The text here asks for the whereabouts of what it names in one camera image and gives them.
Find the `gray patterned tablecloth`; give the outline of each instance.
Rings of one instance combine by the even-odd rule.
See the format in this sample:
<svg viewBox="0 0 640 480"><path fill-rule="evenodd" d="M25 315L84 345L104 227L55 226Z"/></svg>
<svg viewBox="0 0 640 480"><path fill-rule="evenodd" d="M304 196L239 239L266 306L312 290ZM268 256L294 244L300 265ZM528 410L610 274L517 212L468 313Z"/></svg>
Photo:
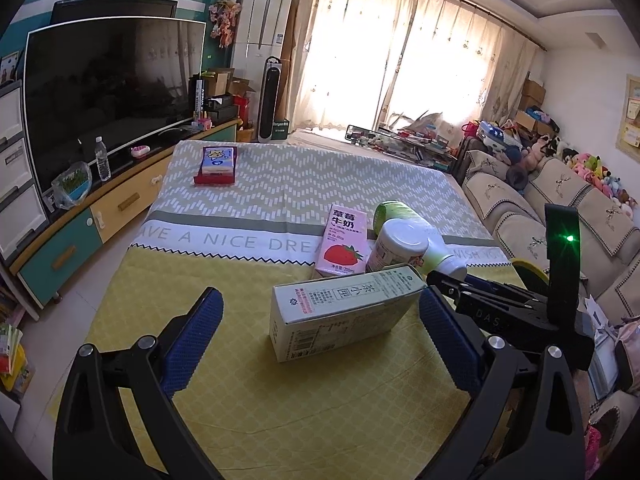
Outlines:
<svg viewBox="0 0 640 480"><path fill-rule="evenodd" d="M232 186L194 186L204 146L237 146ZM184 140L175 150L150 218L162 214L324 226L332 204L366 211L399 200L442 235L491 240L439 171L392 160L273 144Z"/></svg>

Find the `metal screw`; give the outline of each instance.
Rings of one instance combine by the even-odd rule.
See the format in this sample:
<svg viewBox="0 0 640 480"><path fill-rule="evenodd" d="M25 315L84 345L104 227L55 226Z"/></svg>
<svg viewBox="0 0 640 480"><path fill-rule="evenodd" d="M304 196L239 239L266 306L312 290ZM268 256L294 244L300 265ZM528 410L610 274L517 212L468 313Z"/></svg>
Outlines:
<svg viewBox="0 0 640 480"><path fill-rule="evenodd" d="M152 335L143 335L138 339L138 347L146 350L156 344L156 338Z"/></svg>
<svg viewBox="0 0 640 480"><path fill-rule="evenodd" d="M80 357L87 357L89 355L91 355L91 352L94 351L94 346L93 345L82 345L80 347L80 349L78 350L78 355Z"/></svg>
<svg viewBox="0 0 640 480"><path fill-rule="evenodd" d="M491 345L491 347L495 348L496 350L501 350L504 348L504 339L502 339L500 336L492 335L489 338L489 345Z"/></svg>
<svg viewBox="0 0 640 480"><path fill-rule="evenodd" d="M551 357L555 357L556 359L559 359L562 357L562 350L559 349L557 346L550 346L548 351Z"/></svg>

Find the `pink container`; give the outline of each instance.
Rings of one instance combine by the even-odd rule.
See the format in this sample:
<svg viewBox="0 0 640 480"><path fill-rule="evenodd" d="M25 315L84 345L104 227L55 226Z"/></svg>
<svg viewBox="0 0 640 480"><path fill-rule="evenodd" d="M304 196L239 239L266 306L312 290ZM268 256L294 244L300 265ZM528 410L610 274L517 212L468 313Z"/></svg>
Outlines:
<svg viewBox="0 0 640 480"><path fill-rule="evenodd" d="M358 274L365 271L368 256L367 214L332 205L316 258L316 271L324 277Z"/></svg>

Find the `yellow tablecloth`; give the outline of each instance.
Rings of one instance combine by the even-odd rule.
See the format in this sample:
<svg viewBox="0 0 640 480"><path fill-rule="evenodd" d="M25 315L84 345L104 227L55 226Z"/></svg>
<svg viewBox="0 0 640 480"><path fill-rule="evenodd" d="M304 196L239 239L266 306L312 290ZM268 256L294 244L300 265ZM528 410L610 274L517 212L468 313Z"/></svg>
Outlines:
<svg viewBox="0 0 640 480"><path fill-rule="evenodd" d="M521 285L513 267L476 267ZM268 337L271 289L309 266L130 248L87 341L128 348L185 313L206 286L225 311L189 387L174 403L228 480L412 480L468 402L412 307L389 333L279 364ZM128 390L129 420L150 465L162 468Z"/></svg>

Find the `white jar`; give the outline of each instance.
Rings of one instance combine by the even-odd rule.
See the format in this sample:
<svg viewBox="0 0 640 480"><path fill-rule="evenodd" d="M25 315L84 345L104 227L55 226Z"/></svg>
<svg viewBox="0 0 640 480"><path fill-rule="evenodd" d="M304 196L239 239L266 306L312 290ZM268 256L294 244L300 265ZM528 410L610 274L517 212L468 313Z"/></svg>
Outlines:
<svg viewBox="0 0 640 480"><path fill-rule="evenodd" d="M422 265L429 248L429 234L411 219L391 218L380 229L378 240L367 260L367 272L377 272L395 264Z"/></svg>

